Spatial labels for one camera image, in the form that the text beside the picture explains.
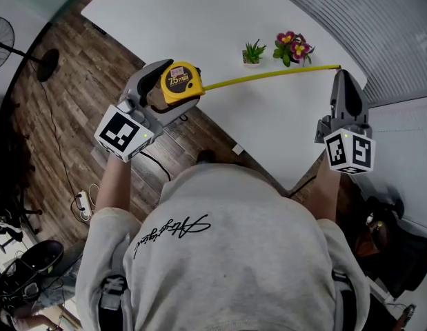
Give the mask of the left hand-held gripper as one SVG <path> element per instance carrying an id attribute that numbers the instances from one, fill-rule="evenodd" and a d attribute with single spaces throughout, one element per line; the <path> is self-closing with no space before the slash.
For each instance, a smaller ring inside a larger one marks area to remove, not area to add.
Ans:
<path id="1" fill-rule="evenodd" d="M 200 97 L 189 97 L 164 109 L 147 106 L 148 93 L 173 62 L 173 59 L 156 61 L 135 72 L 129 78 L 120 102 L 109 106 L 97 127 L 97 142 L 125 163 L 151 145 L 162 134 L 163 126 L 171 124 L 199 103 Z"/>

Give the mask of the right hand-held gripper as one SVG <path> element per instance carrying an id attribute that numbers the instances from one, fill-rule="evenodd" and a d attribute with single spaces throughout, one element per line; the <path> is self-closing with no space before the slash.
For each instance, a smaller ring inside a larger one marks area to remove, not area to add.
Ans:
<path id="1" fill-rule="evenodd" d="M 347 70 L 339 70 L 334 78 L 330 98 L 331 117 L 355 121 L 368 120 L 368 106 L 364 91 Z M 375 163 L 376 142 L 368 124 L 351 123 L 331 128 L 332 119 L 318 120 L 316 143 L 325 145 L 330 169 L 349 175 L 372 172 Z"/>

